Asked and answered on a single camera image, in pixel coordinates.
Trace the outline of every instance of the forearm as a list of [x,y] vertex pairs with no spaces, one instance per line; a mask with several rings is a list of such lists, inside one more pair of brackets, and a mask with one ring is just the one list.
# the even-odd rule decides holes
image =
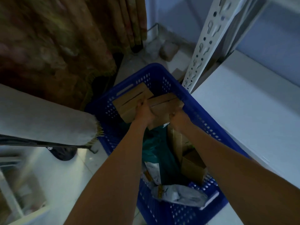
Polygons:
[[300,191],[295,186],[191,123],[182,133],[195,146],[244,224],[300,223]]
[[65,225],[132,224],[145,128],[133,121],[125,137],[81,193]]

